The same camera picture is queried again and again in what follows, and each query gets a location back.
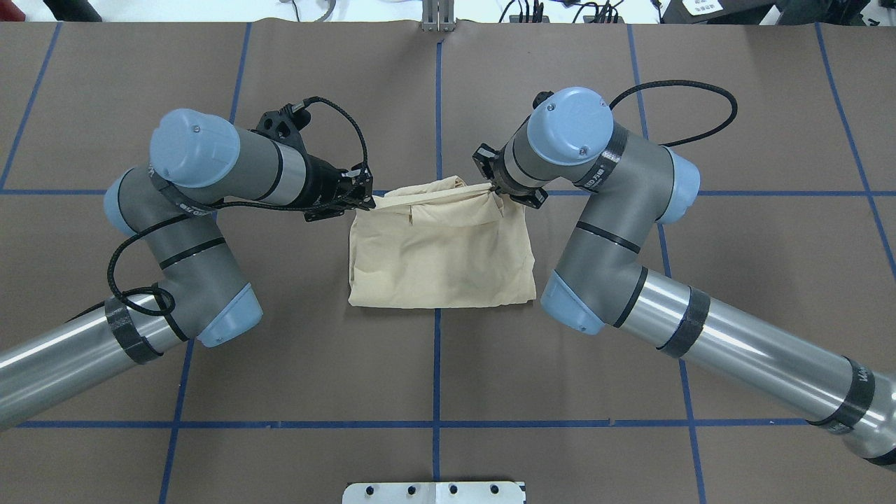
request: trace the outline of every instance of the robotic arm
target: robotic arm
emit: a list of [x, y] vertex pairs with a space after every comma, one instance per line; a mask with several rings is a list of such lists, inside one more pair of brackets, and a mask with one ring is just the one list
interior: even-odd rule
[[653, 224], [677, 221], [694, 202], [697, 168], [617, 124], [592, 90], [540, 93], [533, 107], [504, 148], [482, 144], [473, 159], [497, 192], [533, 208], [556, 178], [592, 193], [542, 295], [544, 310], [588, 335], [612, 324], [763, 392], [896, 471], [894, 378], [635, 262]]
[[[299, 131], [306, 107], [323, 102], [356, 128], [364, 161], [336, 169], [307, 153]], [[358, 125], [338, 106], [312, 98], [265, 113], [255, 130], [190, 109], [161, 119], [150, 163], [128, 170], [107, 191], [109, 220], [144, 238], [164, 279], [115, 296], [40, 337], [0, 354], [0, 430], [81, 393], [175, 345], [216, 346], [255, 326], [262, 309], [211, 213], [256, 206], [305, 213], [307, 221], [374, 207], [373, 176]], [[222, 203], [236, 196], [259, 203]]]

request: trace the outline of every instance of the white paper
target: white paper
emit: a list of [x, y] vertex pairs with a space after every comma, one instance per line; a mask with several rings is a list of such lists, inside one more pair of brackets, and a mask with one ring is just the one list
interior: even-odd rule
[[719, 0], [682, 0], [687, 12], [693, 16], [714, 13], [722, 10]]

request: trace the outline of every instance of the white bracket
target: white bracket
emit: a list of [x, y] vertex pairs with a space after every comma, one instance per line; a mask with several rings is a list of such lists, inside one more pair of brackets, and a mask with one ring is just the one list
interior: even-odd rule
[[423, 0], [423, 31], [454, 31], [454, 0]]
[[353, 483], [342, 504], [525, 504], [523, 482]]

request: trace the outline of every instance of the light blue cap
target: light blue cap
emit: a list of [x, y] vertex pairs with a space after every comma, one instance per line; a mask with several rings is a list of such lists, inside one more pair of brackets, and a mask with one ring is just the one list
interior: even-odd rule
[[127, 172], [123, 173], [122, 176], [113, 182], [112, 186], [107, 189], [106, 195], [103, 196], [103, 211], [106, 213], [106, 218], [117, 230], [123, 232], [127, 236], [133, 236], [137, 234], [137, 231], [131, 229], [131, 226], [127, 225], [125, 217], [121, 214], [121, 205], [118, 204], [118, 192], [121, 190], [121, 181], [125, 178], [125, 175], [127, 175]]
[[526, 136], [545, 161], [573, 166], [598, 157], [613, 134], [613, 113], [588, 88], [566, 88], [541, 102], [529, 117]]
[[594, 315], [591, 308], [566, 285], [557, 271], [551, 272], [541, 295], [541, 307], [558, 322], [586, 335], [596, 335], [604, 326], [604, 321]]
[[666, 211], [657, 220], [660, 224], [669, 224], [685, 216], [687, 209], [694, 204], [700, 192], [700, 171], [694, 164], [666, 147], [672, 154], [672, 167], [675, 180], [672, 182], [672, 196]]
[[152, 167], [182, 187], [214, 184], [230, 172], [237, 157], [237, 129], [226, 119], [191, 109], [167, 113], [150, 140]]
[[262, 307], [252, 285], [247, 283], [199, 333], [197, 339], [207, 347], [218, 346], [255, 327], [261, 319]]

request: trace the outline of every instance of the beige cloth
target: beige cloth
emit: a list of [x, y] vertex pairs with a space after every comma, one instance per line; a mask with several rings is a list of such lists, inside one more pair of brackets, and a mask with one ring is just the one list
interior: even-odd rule
[[459, 177], [403, 187], [349, 233], [352, 306], [479, 308], [535, 299], [523, 206]]

